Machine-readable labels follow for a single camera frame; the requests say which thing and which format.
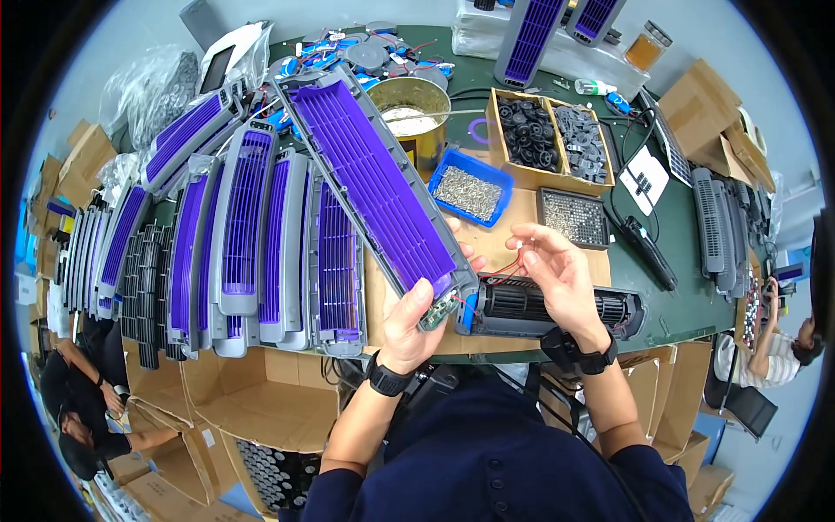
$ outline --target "person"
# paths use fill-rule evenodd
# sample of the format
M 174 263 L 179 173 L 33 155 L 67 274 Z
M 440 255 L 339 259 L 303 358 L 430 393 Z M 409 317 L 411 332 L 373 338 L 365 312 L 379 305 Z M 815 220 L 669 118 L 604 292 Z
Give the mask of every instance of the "person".
M 449 224 L 453 232 L 460 225 Z M 545 226 L 520 224 L 511 232 L 507 248 L 522 245 L 519 274 L 542 288 L 554 322 L 582 352 L 606 352 L 611 337 L 597 314 L 585 254 Z M 474 255 L 471 246 L 461 248 Z M 478 272 L 487 260 L 471 264 Z M 387 307 L 379 367 L 408 375 L 433 355 L 444 325 L 417 328 L 432 300 L 433 286 L 422 279 Z M 388 397 L 365 380 L 333 426 L 301 519 L 692 520 L 684 472 L 650 446 L 617 361 L 583 377 L 583 386 L 602 456 L 629 493 L 588 446 L 546 426 L 535 401 L 494 374 L 462 381 L 410 418 L 388 440 L 384 464 L 367 475 L 400 395 Z
M 777 303 L 777 280 L 768 278 L 764 297 L 767 302 Z M 754 352 L 738 350 L 738 359 L 731 381 L 743 388 L 772 388 L 788 383 L 797 376 L 801 368 L 809 366 L 821 353 L 823 344 L 814 341 L 815 318 L 803 321 L 797 335 L 792 337 L 777 330 L 780 309 L 768 307 L 766 326 L 760 331 Z M 716 356 L 713 371 L 723 381 L 728 380 L 734 353 L 733 337 L 721 333 L 716 340 Z
M 41 372 L 40 392 L 61 430 L 58 448 L 64 460 L 80 479 L 92 480 L 103 462 L 153 448 L 179 433 L 172 428 L 111 433 L 105 414 L 110 410 L 114 418 L 122 416 L 124 404 L 115 386 L 128 384 L 121 331 L 112 321 L 86 316 L 82 337 L 84 348 L 67 338 L 58 341 Z

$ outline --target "hand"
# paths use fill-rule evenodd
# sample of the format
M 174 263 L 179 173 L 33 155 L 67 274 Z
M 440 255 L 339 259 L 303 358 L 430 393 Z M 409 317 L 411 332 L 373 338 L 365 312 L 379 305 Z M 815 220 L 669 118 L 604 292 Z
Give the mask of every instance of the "hand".
M 461 228 L 461 221 L 457 218 L 447 218 L 447 225 L 457 233 Z M 487 258 L 475 255 L 475 250 L 466 243 L 458 243 L 461 252 L 470 259 L 473 270 L 479 272 L 487 265 Z M 382 349 L 377 354 L 377 364 L 400 375 L 408 375 L 429 359 L 443 337 L 447 322 L 431 332 L 418 330 L 418 321 L 432 305 L 432 283 L 421 278 L 415 286 L 399 302 L 387 302 L 383 305 L 386 317 L 382 324 L 383 335 L 386 338 Z
M 115 416 L 115 418 L 122 417 L 122 414 L 124 413 L 124 405 L 122 404 L 122 398 L 118 393 L 116 393 L 113 385 L 104 381 L 100 389 L 104 394 L 104 402 L 107 403 L 107 407 L 110 412 Z
M 780 318 L 780 298 L 777 297 L 777 279 L 769 277 L 766 282 L 765 301 L 768 302 L 768 321 L 772 324 L 777 324 L 777 319 Z
M 605 352 L 609 333 L 597 315 L 595 288 L 589 260 L 558 231 L 536 223 L 510 227 L 513 236 L 505 246 L 522 245 L 519 274 L 530 276 L 542 288 L 545 309 L 560 327 L 577 341 L 582 352 Z

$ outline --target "blue plastic tray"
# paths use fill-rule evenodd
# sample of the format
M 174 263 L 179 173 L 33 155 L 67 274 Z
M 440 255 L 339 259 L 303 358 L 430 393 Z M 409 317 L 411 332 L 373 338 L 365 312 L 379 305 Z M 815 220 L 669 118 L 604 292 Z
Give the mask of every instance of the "blue plastic tray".
M 440 206 L 443 208 L 455 212 L 458 215 L 462 215 L 473 221 L 478 223 L 481 226 L 486 226 L 487 228 L 492 227 L 498 221 L 498 218 L 502 217 L 502 213 L 504 209 L 508 208 L 510 204 L 510 196 L 513 195 L 513 187 L 514 187 L 514 179 L 509 175 L 506 175 L 499 169 L 495 169 L 494 167 L 487 165 L 483 161 L 478 161 L 472 156 L 467 156 L 466 154 L 461 154 L 457 150 L 449 149 L 446 153 L 444 153 L 443 157 L 441 158 L 441 163 L 438 164 L 437 169 L 432 174 L 432 178 L 429 180 L 429 194 L 434 194 L 435 189 L 437 189 L 438 184 L 441 183 L 441 179 L 443 178 L 443 172 L 447 169 L 448 166 L 458 167 L 459 169 L 463 170 L 469 175 L 473 175 L 480 180 L 487 181 L 488 183 L 492 183 L 493 185 L 498 185 L 498 187 L 502 190 L 502 194 L 498 197 L 498 201 L 496 202 L 496 208 L 493 211 L 493 215 L 490 216 L 489 220 L 482 220 L 469 212 L 458 208 L 455 205 L 450 205 L 446 201 L 441 201 L 436 199 Z

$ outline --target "white bottle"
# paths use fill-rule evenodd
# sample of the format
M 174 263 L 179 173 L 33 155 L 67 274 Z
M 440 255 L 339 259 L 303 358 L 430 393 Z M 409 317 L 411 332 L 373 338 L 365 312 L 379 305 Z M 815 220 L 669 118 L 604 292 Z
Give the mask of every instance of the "white bottle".
M 608 93 L 614 93 L 618 88 L 593 79 L 579 79 L 574 81 L 574 90 L 577 94 L 606 96 Z

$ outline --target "striped shirt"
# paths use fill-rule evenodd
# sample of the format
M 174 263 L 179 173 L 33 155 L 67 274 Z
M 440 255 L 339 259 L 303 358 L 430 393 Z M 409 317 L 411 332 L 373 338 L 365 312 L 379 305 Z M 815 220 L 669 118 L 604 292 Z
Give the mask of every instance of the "striped shirt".
M 793 337 L 785 333 L 772 334 L 771 346 L 768 347 L 768 372 L 764 378 L 753 374 L 748 369 L 748 361 L 751 360 L 752 354 L 747 350 L 739 350 L 732 382 L 743 388 L 748 386 L 771 388 L 794 379 L 797 370 L 800 369 L 800 361 L 794 357 L 792 352 L 793 340 Z M 727 381 L 728 373 L 731 370 L 733 346 L 733 337 L 719 334 L 719 339 L 716 342 L 716 359 L 713 362 L 713 371 L 723 381 Z

